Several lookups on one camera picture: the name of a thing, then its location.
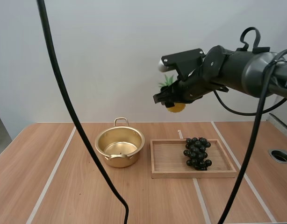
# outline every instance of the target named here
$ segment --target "pineapple leaves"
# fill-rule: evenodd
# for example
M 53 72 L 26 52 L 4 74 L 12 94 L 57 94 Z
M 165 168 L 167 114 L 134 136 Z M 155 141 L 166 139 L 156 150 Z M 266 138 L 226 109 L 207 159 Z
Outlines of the pineapple leaves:
M 159 88 L 166 86 L 164 83 L 158 83 Z
M 170 86 L 173 83 L 173 76 L 168 77 L 166 74 L 164 74 L 165 76 L 165 83 L 158 83 L 159 88 L 164 87 L 164 86 Z
M 167 75 L 166 75 L 166 74 L 164 74 L 164 76 L 165 76 L 165 83 L 166 83 L 166 85 L 168 85 L 169 77 L 167 77 Z
M 173 83 L 173 75 L 170 77 L 169 83 L 170 85 Z

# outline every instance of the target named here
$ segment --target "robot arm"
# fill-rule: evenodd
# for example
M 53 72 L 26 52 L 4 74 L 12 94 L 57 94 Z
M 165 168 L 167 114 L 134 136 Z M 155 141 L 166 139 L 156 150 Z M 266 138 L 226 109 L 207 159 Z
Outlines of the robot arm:
M 244 36 L 250 30 L 256 31 L 256 40 L 253 50 L 247 51 Z M 194 49 L 163 56 L 159 70 L 176 70 L 178 77 L 172 85 L 162 87 L 161 92 L 153 96 L 154 102 L 166 107 L 173 107 L 174 103 L 190 104 L 215 90 L 227 92 L 227 87 L 259 98 L 263 74 L 277 53 L 269 52 L 268 47 L 258 47 L 260 33 L 256 28 L 246 29 L 240 41 L 245 46 L 236 51 L 218 45 L 207 55 L 202 49 Z M 278 62 L 274 69 L 267 96 L 274 93 L 287 98 L 287 62 L 284 58 L 281 61 L 284 62 Z

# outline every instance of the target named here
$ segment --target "round hole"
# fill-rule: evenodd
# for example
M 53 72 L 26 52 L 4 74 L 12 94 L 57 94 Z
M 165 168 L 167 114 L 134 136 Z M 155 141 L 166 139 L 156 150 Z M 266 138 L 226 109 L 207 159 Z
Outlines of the round hole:
M 281 162 L 287 162 L 287 154 L 278 150 L 273 150 L 271 152 L 271 155 Z

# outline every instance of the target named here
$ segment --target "grape bunch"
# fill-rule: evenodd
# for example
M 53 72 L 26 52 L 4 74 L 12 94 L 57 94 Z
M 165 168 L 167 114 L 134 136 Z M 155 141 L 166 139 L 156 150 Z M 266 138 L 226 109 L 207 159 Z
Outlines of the grape bunch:
M 212 165 L 211 160 L 205 160 L 208 157 L 206 148 L 209 148 L 211 143 L 205 138 L 196 137 L 186 139 L 186 149 L 183 154 L 190 159 L 186 161 L 186 164 L 190 167 L 194 167 L 196 170 L 207 170 L 207 167 Z

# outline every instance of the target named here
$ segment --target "white stripe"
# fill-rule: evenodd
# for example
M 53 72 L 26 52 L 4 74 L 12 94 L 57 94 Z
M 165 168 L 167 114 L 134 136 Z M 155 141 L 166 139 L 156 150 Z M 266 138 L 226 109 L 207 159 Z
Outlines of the white stripe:
M 218 128 L 216 127 L 215 123 L 213 121 L 211 121 L 211 124 L 213 126 L 213 128 L 216 130 L 217 134 L 219 135 L 219 137 L 221 138 L 222 142 L 224 143 L 224 145 L 226 146 L 228 152 L 230 153 L 230 155 L 232 156 L 233 160 L 235 161 L 236 165 L 238 166 L 239 169 L 241 169 L 241 165 L 238 162 L 238 160 L 236 159 L 235 155 L 233 154 L 231 148 L 229 147 L 229 145 L 227 144 L 226 140 L 223 138 L 222 134 L 220 133 L 220 131 L 218 130 Z M 261 198 L 260 194 L 258 193 L 258 191 L 256 190 L 255 186 L 252 184 L 251 180 L 249 179 L 249 177 L 247 176 L 247 174 L 244 174 L 244 178 L 246 180 L 246 182 L 248 183 L 248 185 L 250 186 L 251 190 L 253 191 L 253 193 L 255 194 L 256 198 L 258 199 L 258 201 L 260 202 L 260 204 L 262 205 L 264 211 L 266 212 L 266 214 L 268 215 L 268 217 L 270 218 L 270 220 L 273 223 L 276 223 L 275 218 L 273 217 L 271 211 L 269 210 L 269 208 L 266 206 L 265 202 L 263 201 L 263 199 Z
M 199 201 L 200 201 L 200 204 L 201 204 L 201 209 L 202 209 L 203 214 L 204 214 L 205 223 L 206 224 L 211 224 L 210 217 L 209 217 L 209 214 L 208 214 L 205 202 L 204 202 L 204 198 L 203 198 L 203 195 L 201 194 L 201 189 L 199 187 L 199 183 L 198 183 L 196 178 L 194 178 L 193 181 L 194 181 L 194 186 L 195 186 L 195 189 L 196 189 L 196 193 L 198 195 L 198 198 L 199 198 Z
M 57 162 L 56 162 L 56 164 L 55 164 L 55 166 L 54 166 L 54 168 L 53 168 L 53 170 L 52 170 L 52 172 L 51 172 L 51 174 L 50 174 L 50 176 L 49 176 L 49 178 L 48 178 L 48 180 L 46 182 L 46 185 L 45 185 L 45 187 L 44 187 L 39 199 L 37 200 L 36 205 L 33 208 L 33 210 L 31 212 L 26 224 L 31 224 L 33 218 L 35 217 L 36 212 L 37 212 L 38 208 L 40 207 L 40 205 L 42 203 L 42 200 L 43 200 L 43 198 L 44 198 L 44 196 L 45 196 L 45 194 L 46 194 L 46 192 L 48 190 L 49 185 L 52 182 L 52 179 L 53 179 L 53 177 L 54 177 L 54 175 L 55 175 L 55 173 L 57 171 L 57 168 L 58 168 L 58 166 L 59 166 L 59 164 L 60 164 L 60 162 L 61 162 L 61 160 L 62 160 L 62 158 L 63 158 L 63 156 L 64 156 L 64 154 L 65 154 L 65 152 L 66 152 L 71 140 L 72 140 L 72 137 L 73 137 L 75 131 L 76 131 L 76 127 L 73 128 L 73 130 L 71 132 L 71 135 L 70 135 L 67 143 L 65 144 L 65 147 L 64 147 L 63 151 L 61 152 L 61 154 L 60 154 L 60 156 L 59 156 L 59 158 L 58 158 L 58 160 L 57 160 Z
M 178 130 L 178 132 L 179 132 L 180 139 L 183 139 L 183 135 L 182 135 L 181 130 Z

